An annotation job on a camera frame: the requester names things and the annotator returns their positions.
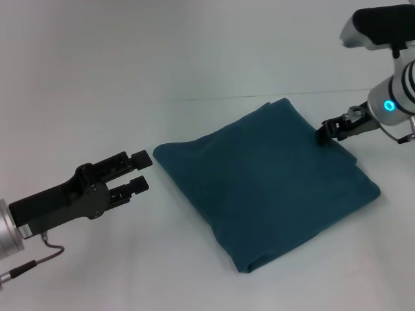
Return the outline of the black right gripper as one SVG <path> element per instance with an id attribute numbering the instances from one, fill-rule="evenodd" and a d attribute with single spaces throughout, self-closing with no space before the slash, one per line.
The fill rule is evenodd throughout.
<path id="1" fill-rule="evenodd" d="M 352 106 L 341 117 L 325 120 L 315 132 L 316 143 L 324 146 L 333 139 L 343 141 L 349 137 L 380 129 L 380 124 L 374 119 L 368 103 Z"/>

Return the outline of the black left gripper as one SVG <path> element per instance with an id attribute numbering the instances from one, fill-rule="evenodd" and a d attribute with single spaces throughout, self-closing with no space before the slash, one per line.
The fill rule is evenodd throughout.
<path id="1" fill-rule="evenodd" d="M 24 239 L 77 218 L 93 220 L 102 216 L 107 208 L 129 203 L 133 194 L 149 190 L 143 176 L 111 190 L 106 182 L 152 164 L 147 151 L 142 150 L 130 157 L 121 152 L 94 165 L 82 165 L 65 183 L 11 203 L 12 218 Z"/>

